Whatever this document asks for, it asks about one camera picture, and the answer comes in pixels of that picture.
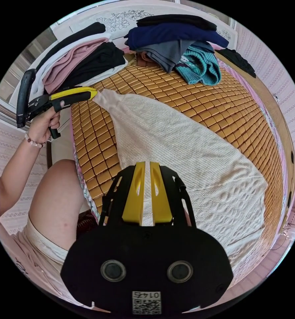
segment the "yellow plastic part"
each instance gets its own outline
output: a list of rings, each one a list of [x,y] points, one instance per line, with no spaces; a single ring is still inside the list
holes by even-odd
[[[158,223],[169,223],[172,221],[173,216],[168,203],[159,163],[150,162],[150,171],[153,223],[154,225]]]
[[[135,165],[135,170],[124,207],[124,222],[142,225],[144,203],[145,162]]]
[[[55,99],[59,99],[61,97],[65,97],[67,95],[71,95],[71,94],[76,94],[76,93],[82,93],[82,92],[90,92],[91,93],[91,96],[89,98],[89,100],[93,99],[98,91],[92,87],[88,87],[88,86],[83,86],[83,87],[76,87],[74,89],[69,89],[69,90],[65,90],[65,91],[62,91],[62,92],[58,92],[58,93],[55,93],[55,94],[52,94],[49,96],[49,100],[55,100]]]

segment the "bed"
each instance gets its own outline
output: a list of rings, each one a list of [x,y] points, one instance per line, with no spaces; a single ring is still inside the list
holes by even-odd
[[[106,25],[107,32],[113,34],[113,42],[122,49],[125,47],[123,36],[136,26],[137,19],[168,13],[194,14],[212,21],[218,33],[228,39],[228,47],[236,48],[237,32],[216,17],[191,7],[156,0],[148,5],[144,1],[129,0],[90,9],[60,24],[54,34],[60,41],[99,21]],[[277,103],[262,82],[246,76],[219,53],[216,57],[222,80],[214,87],[201,83],[187,85],[175,71],[166,74],[159,67],[139,67],[135,59],[112,77],[93,83],[93,87],[116,90],[120,94],[141,94],[173,107],[231,143],[263,174],[268,182],[265,230],[234,272],[233,286],[258,265],[287,214],[289,194],[294,193],[293,166],[289,165],[292,141]],[[113,123],[108,112],[88,101],[72,105],[71,128],[79,180],[98,219],[102,195],[120,170]]]

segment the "beaded bracelet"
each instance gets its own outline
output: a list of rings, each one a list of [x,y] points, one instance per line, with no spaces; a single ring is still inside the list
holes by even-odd
[[[43,147],[43,144],[38,144],[38,143],[32,141],[31,138],[28,136],[28,133],[25,134],[25,139],[28,141],[28,143],[30,143],[33,146],[37,146],[39,148]]]

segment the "pink shirt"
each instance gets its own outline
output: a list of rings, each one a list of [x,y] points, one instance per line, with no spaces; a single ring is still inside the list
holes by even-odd
[[[89,308],[71,296],[59,272],[32,248],[25,231],[9,235],[0,223],[0,241],[12,261],[29,280],[66,301]]]

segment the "sticker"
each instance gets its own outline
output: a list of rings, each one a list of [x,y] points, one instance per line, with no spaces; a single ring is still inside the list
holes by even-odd
[[[160,291],[133,291],[132,305],[134,315],[160,315],[162,302]]]

